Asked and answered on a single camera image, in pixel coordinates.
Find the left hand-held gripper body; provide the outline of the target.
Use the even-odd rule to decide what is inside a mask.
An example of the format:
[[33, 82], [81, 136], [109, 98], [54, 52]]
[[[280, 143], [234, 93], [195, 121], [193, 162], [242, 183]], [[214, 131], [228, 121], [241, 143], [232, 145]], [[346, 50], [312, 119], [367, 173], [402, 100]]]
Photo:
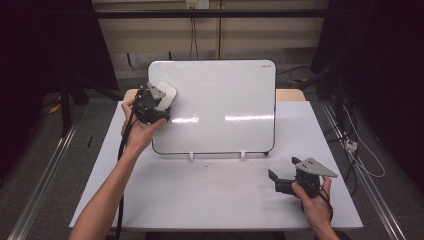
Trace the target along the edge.
[[165, 93], [160, 91], [150, 82], [146, 83], [149, 91], [143, 91], [140, 89], [135, 95], [135, 102], [132, 106], [132, 113], [142, 123], [155, 123], [156, 120], [156, 107], [158, 106], [161, 98], [165, 96]]

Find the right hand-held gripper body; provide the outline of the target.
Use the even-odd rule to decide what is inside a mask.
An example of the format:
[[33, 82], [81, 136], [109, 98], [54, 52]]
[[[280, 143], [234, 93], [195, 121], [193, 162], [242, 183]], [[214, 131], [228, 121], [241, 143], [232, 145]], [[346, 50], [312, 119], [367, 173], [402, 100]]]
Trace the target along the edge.
[[275, 184], [275, 191], [294, 195], [292, 183], [297, 182], [310, 198], [315, 198], [320, 192], [320, 177], [327, 176], [337, 178], [338, 175], [313, 158], [301, 160], [294, 165], [296, 168], [295, 179], [283, 179], [281, 184]]

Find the white whiteboard eraser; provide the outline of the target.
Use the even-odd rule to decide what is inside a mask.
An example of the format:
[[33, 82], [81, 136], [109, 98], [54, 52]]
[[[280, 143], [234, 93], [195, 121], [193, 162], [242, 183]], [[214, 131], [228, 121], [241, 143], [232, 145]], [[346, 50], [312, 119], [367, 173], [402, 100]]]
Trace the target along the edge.
[[165, 111], [173, 102], [176, 97], [177, 90], [166, 82], [160, 82], [156, 85], [156, 88], [165, 93], [165, 96], [161, 98], [158, 106], [156, 107], [157, 111]]

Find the white whiteboard with black rim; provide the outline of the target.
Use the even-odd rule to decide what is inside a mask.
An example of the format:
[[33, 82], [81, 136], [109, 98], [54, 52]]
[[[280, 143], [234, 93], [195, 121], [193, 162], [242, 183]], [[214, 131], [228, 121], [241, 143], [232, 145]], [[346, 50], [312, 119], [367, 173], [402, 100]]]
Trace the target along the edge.
[[159, 154], [266, 153], [275, 142], [276, 65], [271, 60], [156, 61], [149, 81], [176, 89]]

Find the person's right hand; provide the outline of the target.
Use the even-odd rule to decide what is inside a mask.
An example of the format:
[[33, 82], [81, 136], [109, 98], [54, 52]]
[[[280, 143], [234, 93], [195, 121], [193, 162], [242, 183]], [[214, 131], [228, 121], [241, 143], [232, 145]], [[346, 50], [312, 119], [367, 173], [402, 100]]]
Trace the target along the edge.
[[332, 180], [329, 177], [323, 176], [323, 184], [320, 190], [322, 197], [316, 198], [310, 198], [298, 183], [292, 184], [292, 189], [302, 201], [305, 215], [314, 231], [331, 227], [331, 210], [328, 206], [331, 183]]

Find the person's left hand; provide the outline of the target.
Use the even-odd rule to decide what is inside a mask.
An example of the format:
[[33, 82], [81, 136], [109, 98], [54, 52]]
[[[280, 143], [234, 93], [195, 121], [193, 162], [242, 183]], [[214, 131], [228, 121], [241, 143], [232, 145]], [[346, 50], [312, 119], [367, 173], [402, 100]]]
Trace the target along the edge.
[[138, 158], [140, 154], [149, 146], [156, 130], [167, 123], [166, 119], [157, 120], [153, 124], [144, 124], [132, 116], [132, 106], [135, 99], [125, 101], [121, 104], [125, 115], [125, 121], [122, 126], [121, 134], [125, 135], [128, 127], [131, 127], [128, 133], [124, 148], [124, 156]]

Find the white table cover sheet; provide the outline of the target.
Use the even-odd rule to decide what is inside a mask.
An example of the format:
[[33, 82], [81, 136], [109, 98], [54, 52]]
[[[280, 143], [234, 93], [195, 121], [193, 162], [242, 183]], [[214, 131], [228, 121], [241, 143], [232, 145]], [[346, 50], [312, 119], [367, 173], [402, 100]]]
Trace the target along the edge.
[[280, 102], [268, 155], [159, 155], [147, 148], [125, 190], [123, 227], [140, 231], [305, 229], [299, 201], [276, 192], [268, 173], [291, 178], [293, 157], [338, 169], [311, 104]]

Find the wooden table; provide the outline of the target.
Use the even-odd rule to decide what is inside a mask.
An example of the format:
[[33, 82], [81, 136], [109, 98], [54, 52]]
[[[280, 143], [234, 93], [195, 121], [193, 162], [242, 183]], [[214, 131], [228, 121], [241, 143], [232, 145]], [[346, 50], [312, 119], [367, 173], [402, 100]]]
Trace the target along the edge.
[[[123, 100], [128, 101], [135, 97], [137, 89], [128, 90]], [[277, 101], [305, 101], [306, 98], [303, 92], [299, 89], [277, 89], [276, 90]]]

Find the black metal stand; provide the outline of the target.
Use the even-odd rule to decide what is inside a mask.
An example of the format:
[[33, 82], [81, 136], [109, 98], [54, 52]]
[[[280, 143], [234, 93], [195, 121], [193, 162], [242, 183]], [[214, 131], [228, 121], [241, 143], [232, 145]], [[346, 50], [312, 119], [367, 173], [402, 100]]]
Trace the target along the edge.
[[62, 137], [65, 137], [72, 126], [69, 97], [77, 105], [86, 105], [89, 97], [84, 90], [84, 81], [80, 76], [68, 75], [60, 82], [60, 103], [62, 109]]

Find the black horizontal bar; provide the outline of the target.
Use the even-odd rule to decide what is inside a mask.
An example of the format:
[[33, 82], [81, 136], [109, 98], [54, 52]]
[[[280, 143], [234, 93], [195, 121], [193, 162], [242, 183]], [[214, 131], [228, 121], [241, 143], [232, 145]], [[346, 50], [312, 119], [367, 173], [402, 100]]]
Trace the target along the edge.
[[97, 11], [100, 19], [134, 18], [315, 18], [330, 15], [322, 9], [282, 10], [139, 10], [139, 11]]

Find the dark curtain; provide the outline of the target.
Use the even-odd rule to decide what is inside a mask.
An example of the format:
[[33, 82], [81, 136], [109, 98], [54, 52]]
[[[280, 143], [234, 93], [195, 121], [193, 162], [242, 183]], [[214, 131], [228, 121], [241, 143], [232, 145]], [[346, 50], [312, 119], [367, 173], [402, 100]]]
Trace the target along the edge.
[[311, 70], [330, 64], [342, 43], [344, 78], [377, 136], [424, 192], [424, 0], [328, 0]]
[[16, 162], [43, 97], [116, 90], [92, 0], [0, 0], [0, 175]]

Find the aluminium floor rail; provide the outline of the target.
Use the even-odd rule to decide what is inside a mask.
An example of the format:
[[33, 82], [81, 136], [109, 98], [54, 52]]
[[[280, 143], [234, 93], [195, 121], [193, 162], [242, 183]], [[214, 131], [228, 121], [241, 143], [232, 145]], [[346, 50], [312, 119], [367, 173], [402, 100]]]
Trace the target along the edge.
[[12, 228], [7, 240], [26, 240], [29, 231], [33, 225], [33, 222], [41, 208], [42, 203], [46, 197], [50, 185], [52, 184], [56, 172], [66, 154], [66, 151], [71, 144], [78, 123], [73, 123], [66, 134], [60, 138], [60, 141], [50, 158], [46, 169], [43, 172], [41, 179], [39, 180], [35, 190], [31, 194], [30, 199], [24, 207], [24, 210], [19, 215], [17, 222]]
[[336, 111], [328, 103], [322, 103], [321, 106], [332, 126], [333, 131], [336, 134], [338, 141], [341, 144], [343, 151], [347, 154], [347, 159], [356, 174], [357, 180], [362, 184], [363, 189], [365, 190], [371, 204], [376, 210], [376, 213], [383, 227], [388, 233], [389, 238], [391, 240], [407, 240], [397, 218], [395, 217], [393, 211], [389, 207], [387, 201], [384, 199], [382, 193], [374, 182], [375, 179], [381, 179], [386, 174], [386, 170], [380, 159], [370, 150], [367, 145], [364, 145], [365, 149], [373, 156], [373, 158], [377, 161], [383, 170], [381, 174], [371, 173], [365, 167], [358, 154], [358, 151], [352, 153], [345, 149], [345, 141], [349, 138], [348, 134], [342, 129], [342, 124], [338, 123], [336, 120]]

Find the white wall outlet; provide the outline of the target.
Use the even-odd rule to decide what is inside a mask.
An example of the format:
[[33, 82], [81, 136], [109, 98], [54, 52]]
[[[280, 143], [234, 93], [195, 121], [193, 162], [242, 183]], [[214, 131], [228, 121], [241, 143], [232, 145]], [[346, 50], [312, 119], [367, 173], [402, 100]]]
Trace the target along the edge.
[[187, 9], [207, 10], [210, 8], [209, 0], [185, 0]]

